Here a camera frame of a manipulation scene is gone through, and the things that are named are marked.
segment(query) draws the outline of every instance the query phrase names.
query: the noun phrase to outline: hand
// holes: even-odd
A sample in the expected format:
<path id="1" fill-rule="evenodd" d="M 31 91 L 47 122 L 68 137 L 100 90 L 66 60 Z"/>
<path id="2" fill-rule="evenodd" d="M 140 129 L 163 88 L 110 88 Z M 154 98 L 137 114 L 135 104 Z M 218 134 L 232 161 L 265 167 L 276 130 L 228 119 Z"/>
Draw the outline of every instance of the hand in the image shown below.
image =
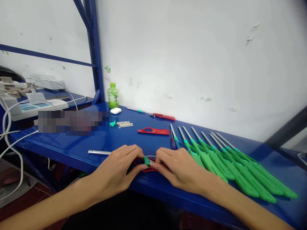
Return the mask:
<path id="1" fill-rule="evenodd" d="M 145 157 L 140 147 L 123 145 L 114 150 L 95 172 L 84 178 L 83 186 L 91 194 L 91 205 L 127 190 L 135 176 L 148 168 L 147 165 L 137 165 L 126 175 L 136 157 Z"/>
<path id="2" fill-rule="evenodd" d="M 165 176 L 173 186 L 205 196 L 215 203 L 220 203 L 219 195 L 229 186 L 217 175 L 200 167 L 184 148 L 158 149 L 156 162 L 150 166 Z"/>

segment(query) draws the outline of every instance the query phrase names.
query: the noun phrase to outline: green tea bottle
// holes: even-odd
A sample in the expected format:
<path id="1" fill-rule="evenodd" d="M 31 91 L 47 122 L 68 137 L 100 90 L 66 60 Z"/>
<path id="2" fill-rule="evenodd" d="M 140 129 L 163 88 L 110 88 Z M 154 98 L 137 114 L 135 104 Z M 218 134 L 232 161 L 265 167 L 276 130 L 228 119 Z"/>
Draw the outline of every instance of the green tea bottle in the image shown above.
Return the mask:
<path id="1" fill-rule="evenodd" d="M 115 88 L 116 84 L 114 82 L 111 82 L 110 86 L 108 89 L 109 108 L 114 109 L 119 106 L 118 90 Z"/>

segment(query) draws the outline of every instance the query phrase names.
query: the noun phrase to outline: bottle label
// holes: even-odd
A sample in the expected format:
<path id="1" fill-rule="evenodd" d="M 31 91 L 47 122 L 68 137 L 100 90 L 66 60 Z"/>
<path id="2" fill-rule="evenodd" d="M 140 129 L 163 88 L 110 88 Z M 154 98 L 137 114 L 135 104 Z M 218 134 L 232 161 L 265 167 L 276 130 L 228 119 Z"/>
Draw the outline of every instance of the bottle label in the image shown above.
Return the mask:
<path id="1" fill-rule="evenodd" d="M 118 95 L 116 93 L 108 93 L 109 107 L 116 108 L 119 106 Z"/>

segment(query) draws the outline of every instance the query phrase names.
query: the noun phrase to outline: blue shelf frame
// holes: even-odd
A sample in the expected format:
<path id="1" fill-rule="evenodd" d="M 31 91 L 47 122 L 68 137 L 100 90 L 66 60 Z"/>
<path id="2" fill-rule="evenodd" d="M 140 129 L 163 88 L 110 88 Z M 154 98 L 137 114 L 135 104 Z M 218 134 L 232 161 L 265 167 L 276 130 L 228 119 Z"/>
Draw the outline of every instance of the blue shelf frame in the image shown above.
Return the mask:
<path id="1" fill-rule="evenodd" d="M 95 100 L 93 101 L 93 103 L 96 104 L 99 102 L 99 99 L 100 101 L 105 100 L 104 91 L 103 91 L 103 75 L 101 67 L 96 0 L 83 0 L 83 4 L 81 0 L 74 0 L 74 3 L 87 29 L 87 35 L 90 46 L 91 63 L 39 53 L 31 50 L 25 50 L 3 44 L 0 44 L 0 50 L 92 67 L 95 91 L 96 91 Z"/>

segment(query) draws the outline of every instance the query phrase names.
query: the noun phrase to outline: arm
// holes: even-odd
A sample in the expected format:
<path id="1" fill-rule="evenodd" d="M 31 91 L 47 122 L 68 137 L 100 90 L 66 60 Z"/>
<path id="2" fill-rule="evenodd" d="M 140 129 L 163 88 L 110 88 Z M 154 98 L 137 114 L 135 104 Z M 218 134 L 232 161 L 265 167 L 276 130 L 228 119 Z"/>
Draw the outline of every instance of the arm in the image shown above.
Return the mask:
<path id="1" fill-rule="evenodd" d="M 125 191 L 134 177 L 147 168 L 146 165 L 138 165 L 126 175 L 136 157 L 144 158 L 138 146 L 120 147 L 113 151 L 91 175 L 2 221 L 0 229 L 44 229 L 63 218 Z"/>
<path id="2" fill-rule="evenodd" d="M 150 165 L 164 175 L 173 186 L 202 195 L 228 209 L 250 229 L 294 229 L 217 175 L 201 168 L 185 149 L 160 148 L 156 156 L 156 163 Z"/>

